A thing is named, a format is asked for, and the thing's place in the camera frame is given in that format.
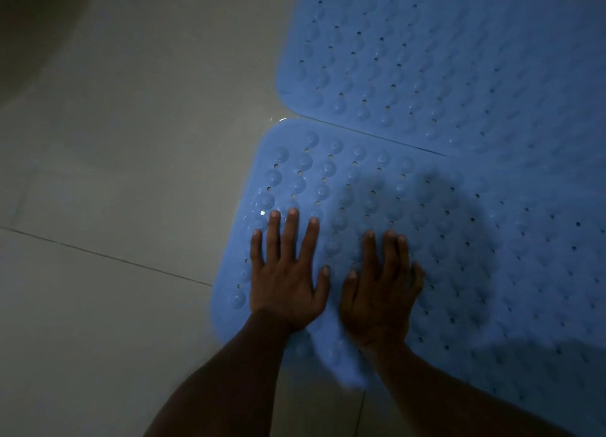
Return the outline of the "person's left hand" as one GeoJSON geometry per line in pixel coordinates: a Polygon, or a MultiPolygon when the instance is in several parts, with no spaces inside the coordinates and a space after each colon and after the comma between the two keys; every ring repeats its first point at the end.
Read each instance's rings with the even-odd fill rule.
{"type": "Polygon", "coordinates": [[[293,334],[305,329],[325,310],[313,308],[317,281],[312,276],[313,259],[320,223],[316,217],[308,221],[293,262],[282,260],[281,224],[281,213],[271,211],[267,230],[262,232],[264,266],[251,274],[250,310],[254,316],[269,315],[293,334]]]}

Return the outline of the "person's right forearm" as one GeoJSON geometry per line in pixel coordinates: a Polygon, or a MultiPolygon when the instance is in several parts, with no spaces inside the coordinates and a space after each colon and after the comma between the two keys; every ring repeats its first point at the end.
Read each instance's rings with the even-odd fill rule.
{"type": "Polygon", "coordinates": [[[438,370],[404,341],[372,342],[362,351],[415,437],[575,437],[438,370]]]}

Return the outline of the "person's left forearm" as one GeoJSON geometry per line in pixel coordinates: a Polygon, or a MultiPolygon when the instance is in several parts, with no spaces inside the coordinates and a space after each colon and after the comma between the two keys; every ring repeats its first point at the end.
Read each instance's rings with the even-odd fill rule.
{"type": "Polygon", "coordinates": [[[269,437],[289,337],[313,316],[259,309],[170,396],[144,437],[269,437]]]}

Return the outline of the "blue suction cup bath mat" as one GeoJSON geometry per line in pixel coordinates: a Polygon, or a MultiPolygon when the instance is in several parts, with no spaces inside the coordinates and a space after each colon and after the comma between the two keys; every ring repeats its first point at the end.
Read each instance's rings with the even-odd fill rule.
{"type": "Polygon", "coordinates": [[[300,115],[444,154],[606,172],[606,0],[298,0],[300,115]]]}
{"type": "Polygon", "coordinates": [[[313,277],[331,269],[329,303],[293,336],[285,363],[344,387],[378,389],[338,316],[362,237],[404,234],[425,286],[407,344],[437,368],[564,427],[606,437],[606,199],[563,183],[490,173],[386,139],[285,119],[262,139],[213,285],[217,337],[250,314],[250,238],[269,214],[320,221],[313,277]]]}

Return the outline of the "person's right hand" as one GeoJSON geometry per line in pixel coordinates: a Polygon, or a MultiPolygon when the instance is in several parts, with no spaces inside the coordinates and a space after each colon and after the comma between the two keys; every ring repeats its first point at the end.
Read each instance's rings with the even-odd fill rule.
{"type": "Polygon", "coordinates": [[[353,310],[340,315],[345,331],[367,356],[385,346],[403,344],[410,327],[415,303],[411,304],[409,300],[408,283],[413,262],[406,236],[397,236],[399,271],[393,281],[383,281],[384,258],[379,256],[377,236],[374,230],[365,233],[353,310]]]}

